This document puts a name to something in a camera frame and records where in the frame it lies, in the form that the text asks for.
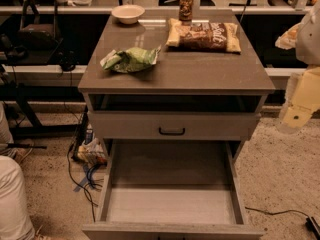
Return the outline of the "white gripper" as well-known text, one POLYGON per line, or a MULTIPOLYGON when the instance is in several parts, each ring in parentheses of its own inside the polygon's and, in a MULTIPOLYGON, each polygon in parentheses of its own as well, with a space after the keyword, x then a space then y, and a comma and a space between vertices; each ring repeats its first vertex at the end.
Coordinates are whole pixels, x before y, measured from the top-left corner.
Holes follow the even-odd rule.
POLYGON ((286 134, 298 132, 320 109, 320 67, 309 65, 303 73, 292 73, 279 113, 277 129, 286 134))

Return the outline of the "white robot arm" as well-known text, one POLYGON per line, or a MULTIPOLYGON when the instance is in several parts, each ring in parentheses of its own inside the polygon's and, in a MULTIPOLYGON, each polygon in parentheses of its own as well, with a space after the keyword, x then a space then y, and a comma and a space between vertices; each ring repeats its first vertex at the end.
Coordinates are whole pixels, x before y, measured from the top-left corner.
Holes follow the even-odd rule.
POLYGON ((320 2, 300 23, 291 27, 276 41, 282 49, 294 48, 296 58, 307 65, 303 73, 292 73, 285 92, 285 103, 279 113, 278 129, 298 132, 320 109, 320 2))

